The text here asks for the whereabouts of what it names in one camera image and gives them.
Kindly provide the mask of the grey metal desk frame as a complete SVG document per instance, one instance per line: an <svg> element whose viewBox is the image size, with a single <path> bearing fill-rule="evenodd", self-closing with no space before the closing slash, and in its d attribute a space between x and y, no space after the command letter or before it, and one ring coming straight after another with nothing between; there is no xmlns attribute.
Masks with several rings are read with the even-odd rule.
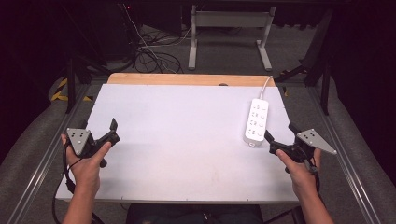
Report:
<svg viewBox="0 0 396 224"><path fill-rule="evenodd" d="M256 41L256 46L262 58L262 64L266 71L273 69L266 51L266 42L276 14L276 8L270 7L264 12L242 11L205 11L199 10L197 5L191 7L191 43L188 68L194 70L197 58L197 27L241 27L263 28L261 39Z"/></svg>

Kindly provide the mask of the person's dark trousers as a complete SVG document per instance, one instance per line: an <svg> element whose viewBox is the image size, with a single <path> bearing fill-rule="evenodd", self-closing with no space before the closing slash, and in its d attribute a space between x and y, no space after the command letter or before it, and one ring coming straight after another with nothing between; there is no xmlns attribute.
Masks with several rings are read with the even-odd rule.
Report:
<svg viewBox="0 0 396 224"><path fill-rule="evenodd" d="M263 224L258 205L131 204L125 224Z"/></svg>

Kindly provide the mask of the white power strip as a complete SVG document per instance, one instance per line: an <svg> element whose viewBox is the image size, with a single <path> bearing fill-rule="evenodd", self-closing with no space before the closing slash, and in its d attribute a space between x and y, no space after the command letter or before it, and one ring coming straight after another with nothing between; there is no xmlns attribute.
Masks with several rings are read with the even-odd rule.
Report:
<svg viewBox="0 0 396 224"><path fill-rule="evenodd" d="M262 99L253 99L247 117L244 141L250 147L258 147L264 141L269 104Z"/></svg>

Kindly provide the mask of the person's left hand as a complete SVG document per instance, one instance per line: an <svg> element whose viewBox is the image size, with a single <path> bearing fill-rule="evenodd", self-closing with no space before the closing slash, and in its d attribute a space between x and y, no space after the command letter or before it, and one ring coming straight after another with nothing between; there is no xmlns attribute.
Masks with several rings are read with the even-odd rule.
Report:
<svg viewBox="0 0 396 224"><path fill-rule="evenodd" d="M75 178L75 196L80 194L85 197L88 195L95 197L100 188L100 163L111 147L112 145L110 142L104 143L104 145L88 159L78 158L73 148L66 148L64 157L65 164L71 169Z"/></svg>

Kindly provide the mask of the white board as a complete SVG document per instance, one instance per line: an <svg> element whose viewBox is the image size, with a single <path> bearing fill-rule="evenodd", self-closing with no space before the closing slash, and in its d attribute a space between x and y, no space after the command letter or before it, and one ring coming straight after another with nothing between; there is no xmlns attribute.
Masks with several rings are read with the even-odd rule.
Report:
<svg viewBox="0 0 396 224"><path fill-rule="evenodd" d="M88 120L96 138L118 123L97 200L130 203L291 203L283 163L243 139L253 99L269 103L267 129L294 140L274 87L102 86Z"/></svg>

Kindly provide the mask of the black metal stand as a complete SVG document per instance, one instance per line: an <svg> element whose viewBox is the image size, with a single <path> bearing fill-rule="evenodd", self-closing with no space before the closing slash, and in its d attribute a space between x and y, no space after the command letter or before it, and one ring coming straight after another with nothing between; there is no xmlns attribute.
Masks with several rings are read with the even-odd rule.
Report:
<svg viewBox="0 0 396 224"><path fill-rule="evenodd" d="M330 72L328 65L328 28L332 19L332 9L328 9L323 15L308 50L301 60L301 64L292 70L284 70L276 78L276 82L284 82L298 74L306 72L304 84L306 87L314 87L322 78L320 107L325 115L328 111L328 98L330 89Z"/></svg>
<svg viewBox="0 0 396 224"><path fill-rule="evenodd" d="M63 21L60 27L62 44L67 56L66 77L68 88L69 114L77 102L76 78L82 84L90 84L92 75L109 76L110 70L105 68L98 47L90 36L91 25L82 6L60 4Z"/></svg>

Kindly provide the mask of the yellow black hazard tape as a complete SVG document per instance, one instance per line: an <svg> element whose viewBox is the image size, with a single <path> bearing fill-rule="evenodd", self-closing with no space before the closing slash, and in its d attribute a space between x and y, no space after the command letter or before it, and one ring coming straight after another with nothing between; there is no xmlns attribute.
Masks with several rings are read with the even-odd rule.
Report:
<svg viewBox="0 0 396 224"><path fill-rule="evenodd" d="M68 96L62 95L62 91L67 84L67 77L64 77L62 81L59 83L55 93L51 97L51 101L61 100L68 101ZM84 96L83 101L91 102L93 101L93 96Z"/></svg>

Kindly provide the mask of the person's right hand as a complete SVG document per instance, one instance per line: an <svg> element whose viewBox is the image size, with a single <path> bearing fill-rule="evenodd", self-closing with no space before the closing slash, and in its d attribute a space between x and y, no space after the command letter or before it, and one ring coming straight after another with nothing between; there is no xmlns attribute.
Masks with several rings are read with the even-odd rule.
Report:
<svg viewBox="0 0 396 224"><path fill-rule="evenodd" d="M299 201L313 200L318 197L316 178L302 163L297 163L291 159L284 151L278 149L276 155L286 165L290 172L293 191Z"/></svg>

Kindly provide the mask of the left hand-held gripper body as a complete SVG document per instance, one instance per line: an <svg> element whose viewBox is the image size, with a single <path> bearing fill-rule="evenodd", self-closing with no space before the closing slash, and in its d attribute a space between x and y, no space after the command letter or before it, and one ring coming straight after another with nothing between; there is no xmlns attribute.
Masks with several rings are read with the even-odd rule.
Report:
<svg viewBox="0 0 396 224"><path fill-rule="evenodd" d="M101 138L94 140L89 130L68 128L66 135L78 158L87 159L92 157L105 143L110 142L112 146L120 141L115 130L110 130Z"/></svg>

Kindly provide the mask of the aluminium rail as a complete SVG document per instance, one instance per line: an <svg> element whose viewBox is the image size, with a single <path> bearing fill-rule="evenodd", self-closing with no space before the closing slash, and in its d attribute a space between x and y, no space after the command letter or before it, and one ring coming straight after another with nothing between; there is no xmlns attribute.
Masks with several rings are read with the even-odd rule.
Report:
<svg viewBox="0 0 396 224"><path fill-rule="evenodd" d="M22 224L54 158L62 149L60 134L76 115L90 86L77 86L72 109L56 101L24 131L0 165L0 224Z"/></svg>
<svg viewBox="0 0 396 224"><path fill-rule="evenodd" d="M375 211L371 200L369 199L367 192L361 182L360 177L350 158L348 157L343 143L341 142L329 116L327 116L321 107L320 96L314 88L308 87L307 91L312 99L321 120L324 122L327 132L330 136L330 142L337 151L337 160L340 163L341 169L343 170L346 181L351 188L354 198L361 210L361 213L367 224L382 224L377 212Z"/></svg>

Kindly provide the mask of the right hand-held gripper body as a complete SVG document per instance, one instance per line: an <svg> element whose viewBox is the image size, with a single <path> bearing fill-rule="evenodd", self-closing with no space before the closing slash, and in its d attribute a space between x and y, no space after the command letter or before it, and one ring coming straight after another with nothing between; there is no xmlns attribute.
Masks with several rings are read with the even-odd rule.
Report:
<svg viewBox="0 0 396 224"><path fill-rule="evenodd" d="M316 149L320 149L333 155L337 154L337 151L314 129L301 131L295 135L294 143L292 145L285 145L274 140L270 144L269 152L271 154L276 154L278 149L284 151L297 163L311 161L314 158L314 151Z"/></svg>

